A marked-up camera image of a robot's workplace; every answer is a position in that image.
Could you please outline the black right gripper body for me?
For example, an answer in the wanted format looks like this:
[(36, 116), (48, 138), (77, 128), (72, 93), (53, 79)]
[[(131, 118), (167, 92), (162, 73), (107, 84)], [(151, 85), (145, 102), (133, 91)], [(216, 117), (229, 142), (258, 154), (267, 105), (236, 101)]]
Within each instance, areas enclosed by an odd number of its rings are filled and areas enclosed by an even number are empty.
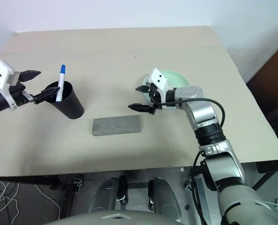
[(160, 93), (158, 92), (157, 86), (154, 83), (150, 84), (149, 97), (152, 103), (149, 113), (154, 115), (157, 109), (162, 109), (161, 96)]

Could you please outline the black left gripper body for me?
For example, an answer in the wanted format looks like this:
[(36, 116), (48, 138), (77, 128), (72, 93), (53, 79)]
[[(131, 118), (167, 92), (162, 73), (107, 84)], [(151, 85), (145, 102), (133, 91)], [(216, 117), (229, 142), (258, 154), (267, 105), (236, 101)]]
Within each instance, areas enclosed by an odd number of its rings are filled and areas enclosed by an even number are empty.
[(22, 106), (26, 103), (33, 102), (33, 96), (25, 91), (25, 86), (20, 82), (20, 75), (16, 85), (12, 85), (9, 88), (9, 93), (17, 106)]

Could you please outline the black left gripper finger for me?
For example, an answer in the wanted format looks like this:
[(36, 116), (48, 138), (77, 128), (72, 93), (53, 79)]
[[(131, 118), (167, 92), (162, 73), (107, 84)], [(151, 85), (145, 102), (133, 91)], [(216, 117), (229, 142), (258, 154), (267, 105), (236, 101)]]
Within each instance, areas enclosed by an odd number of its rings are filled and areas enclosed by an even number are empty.
[(41, 71), (37, 70), (26, 70), (20, 73), (20, 82), (27, 82), (40, 75)]
[(54, 95), (57, 95), (59, 89), (60, 87), (58, 86), (44, 89), (41, 93), (33, 96), (33, 103), (37, 105), (52, 98)]

